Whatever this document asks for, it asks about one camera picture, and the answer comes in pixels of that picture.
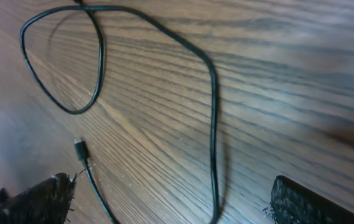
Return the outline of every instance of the brown wooden tabletop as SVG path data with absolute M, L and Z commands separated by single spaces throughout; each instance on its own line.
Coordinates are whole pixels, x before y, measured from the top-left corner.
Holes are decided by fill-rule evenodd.
M 354 212 L 354 1 L 129 0 L 203 49 L 220 78 L 220 223 L 271 223 L 277 175 Z M 121 223 L 207 223 L 210 77 L 202 61 L 150 24 L 99 12 L 106 34 L 103 91 L 91 110 L 56 107 L 24 65 L 19 31 L 71 0 L 0 0 L 0 187 L 16 195 L 52 174 L 93 172 Z M 29 57 L 69 108 L 90 99 L 98 39 L 84 12 L 32 25 Z M 87 177 L 78 178 L 77 223 L 109 223 Z

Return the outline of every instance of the black plug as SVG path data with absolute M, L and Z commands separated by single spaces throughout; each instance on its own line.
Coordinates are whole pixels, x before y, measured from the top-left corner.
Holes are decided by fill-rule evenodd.
M 86 161 L 90 157 L 87 145 L 81 138 L 75 139 L 75 149 L 79 161 Z

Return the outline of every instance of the cord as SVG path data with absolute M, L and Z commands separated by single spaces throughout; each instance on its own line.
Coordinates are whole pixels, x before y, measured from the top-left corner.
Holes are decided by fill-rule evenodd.
M 210 127 L 210 175 L 211 175 L 211 182 L 212 182 L 212 195 L 213 195 L 213 216 L 212 220 L 210 221 L 211 224 L 217 223 L 219 217 L 220 217 L 220 201 L 219 201 L 219 196 L 218 196 L 218 179 L 217 179 L 217 155 L 216 155 L 216 135 L 217 135 L 217 117 L 218 117 L 218 77 L 217 77 L 217 71 L 215 70 L 215 66 L 211 59 L 205 54 L 204 51 L 199 49 L 198 47 L 194 46 L 194 44 L 190 43 L 183 37 L 179 36 L 175 32 L 171 31 L 170 29 L 166 28 L 159 22 L 157 22 L 155 19 L 152 17 L 148 16 L 147 14 L 138 11 L 136 9 L 132 9 L 130 7 L 124 7 L 124 6 L 86 6 L 84 5 L 82 0 L 75 0 L 77 3 L 79 3 L 79 6 L 61 6 L 61 7 L 55 7 L 53 9 L 46 10 L 44 12 L 41 12 L 40 14 L 34 16 L 33 18 L 29 19 L 21 29 L 20 33 L 20 43 L 21 43 L 21 49 L 22 49 L 22 56 L 24 58 L 24 61 L 27 65 L 27 68 L 30 70 L 31 74 L 33 75 L 34 79 L 37 81 L 41 89 L 44 91 L 44 93 L 62 110 L 64 110 L 68 114 L 82 114 L 89 110 L 99 97 L 99 94 L 102 89 L 102 84 L 103 84 L 103 76 L 104 76 L 104 63 L 105 63 L 105 43 L 104 43 L 104 37 L 103 33 L 95 19 L 94 12 L 95 11 L 120 11 L 120 12 L 128 12 L 130 14 L 134 14 L 141 19 L 145 20 L 146 22 L 152 24 L 154 27 L 158 28 L 161 32 L 164 34 L 168 35 L 172 39 L 176 40 L 178 43 L 183 45 L 186 49 L 192 51 L 194 54 L 196 54 L 198 57 L 200 57 L 205 64 L 208 67 L 208 71 L 210 73 L 210 78 L 211 78 L 211 85 L 212 85 L 212 107 L 211 107 L 211 127 Z M 44 84 L 41 82 L 40 78 L 37 76 L 36 72 L 34 71 L 30 60 L 27 56 L 26 52 L 26 46 L 25 46 L 25 32 L 27 28 L 32 25 L 34 22 L 37 22 L 38 20 L 44 18 L 45 16 L 49 16 L 53 13 L 60 12 L 60 11 L 85 11 L 88 15 L 88 17 L 91 19 L 96 33 L 98 35 L 98 40 L 99 40 L 99 62 L 98 62 L 98 79 L 95 87 L 95 91 L 93 93 L 93 96 L 91 100 L 85 105 L 83 108 L 79 110 L 70 110 L 66 108 L 64 105 L 62 105 L 59 101 L 57 101 L 51 93 L 46 89 Z M 85 148 L 83 151 L 86 152 L 84 156 L 82 156 L 82 159 L 80 158 L 80 153 L 82 153 L 82 150 L 80 149 L 77 151 L 77 154 L 79 155 L 79 159 L 83 161 L 83 165 L 86 167 L 86 174 L 88 178 L 90 179 L 91 185 L 94 188 L 95 194 L 98 197 L 99 201 L 101 202 L 106 214 L 109 216 L 109 219 L 111 220 L 112 223 L 119 223 L 116 219 L 116 217 L 113 215 L 111 212 L 108 204 L 105 202 L 104 198 L 101 196 L 99 193 L 99 190 L 95 184 L 95 180 L 91 175 L 91 172 L 88 168 L 88 161 L 87 158 L 89 157 L 88 155 L 88 149 L 84 143 L 84 146 L 80 146 L 80 148 L 83 147 Z

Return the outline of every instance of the cable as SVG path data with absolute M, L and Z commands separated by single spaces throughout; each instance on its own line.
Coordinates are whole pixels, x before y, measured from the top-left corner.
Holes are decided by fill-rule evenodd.
M 31 74 L 33 75 L 34 79 L 37 81 L 41 89 L 44 91 L 44 93 L 62 110 L 64 110 L 68 114 L 82 114 L 86 112 L 88 109 L 90 109 L 97 98 L 99 97 L 99 94 L 101 92 L 102 84 L 103 84 L 103 75 L 104 75 L 104 62 L 105 62 L 105 43 L 104 43 L 104 37 L 102 34 L 102 31 L 95 19 L 94 12 L 95 11 L 120 11 L 120 12 L 128 12 L 130 14 L 134 14 L 141 19 L 145 20 L 146 22 L 152 24 L 154 27 L 158 28 L 161 32 L 164 34 L 168 35 L 172 39 L 176 40 L 178 43 L 183 45 L 186 49 L 192 51 L 194 54 L 196 54 L 198 57 L 200 57 L 205 64 L 208 67 L 208 71 L 210 73 L 210 78 L 211 78 L 211 85 L 212 85 L 212 107 L 211 107 L 211 127 L 210 127 L 210 175 L 211 175 L 211 182 L 212 182 L 212 195 L 213 195 L 213 216 L 211 220 L 211 224 L 215 224 L 219 217 L 220 217 L 220 201 L 219 201 L 219 196 L 218 196 L 218 179 L 217 179 L 217 155 L 216 155 L 216 141 L 217 141 L 217 117 L 218 117 L 218 77 L 217 77 L 217 71 L 215 70 L 215 66 L 211 59 L 205 54 L 204 51 L 200 50 L 198 47 L 194 46 L 194 44 L 190 43 L 183 37 L 179 36 L 175 32 L 171 31 L 170 29 L 166 28 L 159 22 L 157 22 L 155 19 L 152 17 L 148 16 L 147 14 L 138 11 L 136 9 L 132 9 L 130 7 L 124 7 L 124 6 L 85 6 L 82 2 L 82 0 L 75 0 L 77 3 L 79 3 L 79 6 L 61 6 L 61 7 L 55 7 L 53 9 L 46 10 L 44 12 L 41 12 L 40 14 L 34 16 L 33 18 L 29 19 L 21 29 L 21 34 L 20 34 L 20 43 L 21 43 L 21 48 L 22 48 L 22 55 L 24 58 L 24 61 L 27 65 L 27 68 L 30 70 Z M 92 23 L 94 24 L 96 33 L 98 35 L 98 40 L 99 40 L 99 62 L 98 62 L 98 80 L 96 83 L 96 88 L 94 91 L 94 94 L 91 98 L 91 100 L 87 103 L 86 106 L 79 110 L 70 110 L 66 108 L 64 105 L 62 105 L 59 101 L 57 101 L 51 94 L 50 92 L 46 89 L 44 84 L 40 81 L 38 78 L 36 72 L 34 71 L 30 60 L 27 56 L 26 52 L 26 46 L 25 46 L 25 32 L 27 28 L 32 25 L 34 22 L 37 22 L 38 20 L 44 18 L 45 16 L 49 16 L 53 13 L 60 12 L 60 11 L 85 11 L 88 15 L 88 17 L 91 19 Z M 88 161 L 87 158 L 89 157 L 88 155 L 88 150 L 85 149 L 86 154 L 83 156 L 85 157 L 84 159 L 81 159 L 83 161 L 83 165 L 86 167 L 86 173 L 88 178 L 90 179 L 91 185 L 94 188 L 95 194 L 98 197 L 99 201 L 101 202 L 105 212 L 109 216 L 109 219 L 112 221 L 112 223 L 119 223 L 116 219 L 116 217 L 113 215 L 111 212 L 108 204 L 105 202 L 104 198 L 101 196 L 99 193 L 98 188 L 96 187 L 95 180 L 93 179 L 91 172 L 88 168 Z

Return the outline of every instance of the black object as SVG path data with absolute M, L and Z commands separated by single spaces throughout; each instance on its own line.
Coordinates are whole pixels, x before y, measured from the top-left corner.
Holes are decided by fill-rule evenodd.
M 76 182 L 59 173 L 0 204 L 0 224 L 63 224 Z
M 105 43 L 104 43 L 104 36 L 103 33 L 94 17 L 94 12 L 95 11 L 121 11 L 121 12 L 128 12 L 131 14 L 134 14 L 141 19 L 147 21 L 148 23 L 152 24 L 154 27 L 158 28 L 161 32 L 164 34 L 168 35 L 169 37 L 173 38 L 176 40 L 178 43 L 182 44 L 186 49 L 192 51 L 194 54 L 196 54 L 198 57 L 200 57 L 205 64 L 208 67 L 208 71 L 210 73 L 211 77 L 211 83 L 212 83 L 212 119 L 211 119 L 211 128 L 210 128 L 210 174 L 211 174 L 211 180 L 212 180 L 212 194 L 213 194 L 213 217 L 210 223 L 214 224 L 218 221 L 220 217 L 220 202 L 219 202 L 219 196 L 218 196 L 218 179 L 217 179 L 217 158 L 216 158 L 216 134 L 217 134 L 217 116 L 218 116 L 218 78 L 217 78 L 217 72 L 215 70 L 214 64 L 212 63 L 211 59 L 205 54 L 204 51 L 200 50 L 198 47 L 194 46 L 194 44 L 190 43 L 183 37 L 179 36 L 175 32 L 171 31 L 170 29 L 166 28 L 159 22 L 157 22 L 155 19 L 152 17 L 148 16 L 147 14 L 138 11 L 136 9 L 132 9 L 129 7 L 124 7 L 124 6 L 85 6 L 82 2 L 82 0 L 76 0 L 77 3 L 79 3 L 79 6 L 62 6 L 62 7 L 56 7 L 53 9 L 46 10 L 33 18 L 29 19 L 22 27 L 21 29 L 21 34 L 20 34 L 20 42 L 21 42 L 21 48 L 22 48 L 22 55 L 24 58 L 24 61 L 29 68 L 31 74 L 33 75 L 34 79 L 37 81 L 37 83 L 40 85 L 41 89 L 44 91 L 44 93 L 62 110 L 64 110 L 66 113 L 69 114 L 81 114 L 86 112 L 88 109 L 90 109 L 93 104 L 95 103 L 96 99 L 98 98 L 102 84 L 103 84 L 103 64 L 105 62 Z M 25 32 L 26 29 L 32 25 L 34 22 L 38 21 L 39 19 L 51 15 L 56 12 L 60 11 L 85 11 L 88 15 L 88 17 L 91 19 L 96 33 L 98 35 L 98 40 L 99 40 L 99 62 L 98 62 L 98 81 L 96 84 L 95 91 L 93 93 L 93 96 L 90 100 L 90 102 L 84 106 L 80 110 L 72 111 L 61 103 L 57 101 L 51 94 L 50 92 L 44 87 L 43 83 L 40 81 L 38 78 L 37 74 L 35 73 L 32 65 L 30 64 L 29 58 L 26 53 L 26 47 L 25 47 Z M 84 160 L 85 166 L 88 167 L 88 162 Z M 95 193 L 97 194 L 100 202 L 103 205 L 106 205 L 104 203 L 103 198 L 101 197 L 98 189 L 96 188 L 95 181 L 91 177 L 90 170 L 86 170 L 87 175 L 89 176 L 91 180 L 91 184 L 95 190 Z M 114 215 L 111 213 L 110 209 L 106 209 L 106 212 L 108 213 L 109 217 L 114 217 Z
M 276 177 L 271 197 L 278 224 L 354 224 L 354 213 L 281 175 Z

